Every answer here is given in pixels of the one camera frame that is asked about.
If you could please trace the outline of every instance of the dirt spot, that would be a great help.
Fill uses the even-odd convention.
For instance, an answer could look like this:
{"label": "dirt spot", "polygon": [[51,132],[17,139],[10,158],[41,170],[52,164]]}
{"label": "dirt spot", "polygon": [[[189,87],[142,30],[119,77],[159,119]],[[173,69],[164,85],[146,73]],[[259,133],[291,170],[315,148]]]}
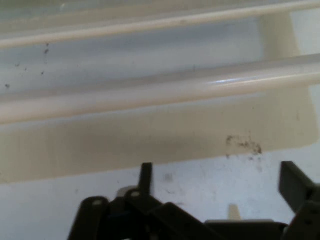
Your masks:
{"label": "dirt spot", "polygon": [[226,154],[227,157],[233,153],[236,154],[237,152],[243,152],[241,151],[241,149],[244,149],[246,152],[251,152],[254,156],[263,153],[261,145],[255,141],[252,141],[251,137],[247,136],[229,135],[226,138],[225,144],[227,146],[227,149],[229,150],[229,152]]}
{"label": "dirt spot", "polygon": [[172,183],[174,181],[174,177],[171,173],[167,173],[163,176],[163,180],[167,183]]}
{"label": "dirt spot", "polygon": [[168,189],[165,190],[167,194],[176,194],[175,191],[169,191]]}

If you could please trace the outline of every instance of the white surface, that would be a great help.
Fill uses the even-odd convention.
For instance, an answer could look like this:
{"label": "white surface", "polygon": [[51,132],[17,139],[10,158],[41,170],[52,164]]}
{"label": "white surface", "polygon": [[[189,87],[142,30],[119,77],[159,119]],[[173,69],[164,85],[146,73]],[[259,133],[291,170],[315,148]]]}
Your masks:
{"label": "white surface", "polygon": [[[300,26],[313,29],[315,22],[307,22]],[[109,73],[113,78],[131,73],[138,77],[157,71],[253,62],[265,56],[256,19],[212,26],[220,29],[220,34],[204,31],[208,37],[203,41],[185,37],[188,40],[179,44],[181,39],[171,39],[166,44],[156,42],[154,49],[144,48],[148,45],[137,40],[143,46],[140,49],[145,49],[142,52],[132,50],[129,41],[122,42],[121,46],[128,46],[123,51],[110,55],[101,48],[92,50],[99,45],[95,40],[87,41],[91,47],[83,45],[83,49],[90,50],[82,52],[82,58],[74,50],[66,58],[68,65],[59,58],[50,62],[51,49],[45,64],[44,45],[6,50],[1,52],[2,93],[32,89],[37,83],[39,88],[70,86],[77,80],[97,82]],[[305,36],[300,35],[299,26],[294,30],[302,53],[318,53],[318,48],[302,44]],[[310,38],[316,43],[320,36]],[[63,56],[60,59],[66,56],[62,52],[68,44],[57,46]],[[133,54],[141,58],[130,66]],[[95,58],[104,59],[104,64]],[[21,59],[25,61],[15,67]],[[27,65],[32,71],[25,73]],[[41,75],[41,67],[49,74]],[[4,79],[12,81],[9,89]],[[2,125],[0,238],[66,239],[79,203],[94,195],[112,200],[119,188],[136,184],[142,162],[155,163],[155,196],[180,205],[201,221],[227,219],[229,206],[236,204],[243,219],[288,223],[293,213],[278,193],[279,165],[294,161],[320,182],[319,103],[317,85]],[[250,142],[251,147],[239,147],[243,142]],[[262,154],[255,155],[257,145]]]}

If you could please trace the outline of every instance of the dark stain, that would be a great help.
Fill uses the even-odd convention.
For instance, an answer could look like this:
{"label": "dark stain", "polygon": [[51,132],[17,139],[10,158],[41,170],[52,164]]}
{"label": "dark stain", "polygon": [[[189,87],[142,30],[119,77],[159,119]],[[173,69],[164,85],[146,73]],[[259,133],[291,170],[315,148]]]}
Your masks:
{"label": "dark stain", "polygon": [[168,189],[165,190],[168,194],[176,194],[175,191],[169,191]]}
{"label": "dark stain", "polygon": [[234,139],[234,137],[233,137],[233,136],[231,136],[231,135],[229,135],[229,136],[226,138],[225,143],[226,143],[227,145],[230,145],[230,144],[231,144],[232,139]]}
{"label": "dark stain", "polygon": [[171,173],[167,173],[163,176],[163,179],[167,183],[172,183],[174,181],[174,177],[172,176]]}
{"label": "dark stain", "polygon": [[233,146],[238,146],[240,148],[250,150],[253,155],[259,155],[263,153],[261,145],[257,142],[252,141],[250,137],[249,137],[249,140],[244,140],[240,136],[229,135],[226,138],[225,143],[227,146],[233,145]]}

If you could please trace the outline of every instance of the dust speck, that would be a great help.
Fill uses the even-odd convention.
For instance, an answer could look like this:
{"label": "dust speck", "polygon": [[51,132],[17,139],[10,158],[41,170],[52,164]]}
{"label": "dust speck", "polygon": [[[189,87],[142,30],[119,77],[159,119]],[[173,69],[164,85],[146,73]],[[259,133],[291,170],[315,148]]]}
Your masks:
{"label": "dust speck", "polygon": [[172,183],[174,181],[174,177],[171,173],[167,173],[163,176],[163,180],[167,183]]}
{"label": "dust speck", "polygon": [[175,191],[169,191],[168,189],[166,189],[165,191],[166,191],[166,193],[168,193],[168,194],[176,194]]}

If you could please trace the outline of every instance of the black plastic part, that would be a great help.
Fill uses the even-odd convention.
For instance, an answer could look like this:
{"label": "black plastic part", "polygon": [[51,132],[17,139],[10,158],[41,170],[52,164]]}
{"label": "black plastic part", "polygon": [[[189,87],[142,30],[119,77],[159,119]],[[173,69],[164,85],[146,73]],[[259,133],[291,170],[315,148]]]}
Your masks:
{"label": "black plastic part", "polygon": [[128,191],[125,195],[125,200],[130,206],[130,210],[138,212],[144,216],[147,216],[152,209],[158,208],[162,205],[160,201],[142,191],[139,191],[138,188]]}
{"label": "black plastic part", "polygon": [[228,240],[280,240],[287,224],[273,221],[206,222]]}
{"label": "black plastic part", "polygon": [[68,240],[96,240],[108,203],[108,200],[101,196],[85,199],[80,205]]}
{"label": "black plastic part", "polygon": [[292,161],[281,163],[279,191],[295,213],[311,197],[315,186]]}
{"label": "black plastic part", "polygon": [[283,240],[320,240],[320,203],[307,201],[288,226]]}
{"label": "black plastic part", "polygon": [[172,235],[175,236],[174,239],[226,239],[170,202],[152,210],[150,216],[157,221],[163,229],[170,231]]}
{"label": "black plastic part", "polygon": [[150,195],[152,164],[141,167],[139,184],[108,202],[85,199],[68,240],[320,240],[320,186],[293,162],[281,164],[279,190],[296,212],[288,226],[272,221],[201,223],[173,203]]}
{"label": "black plastic part", "polygon": [[141,192],[150,195],[152,183],[152,163],[143,163],[140,171],[138,188]]}

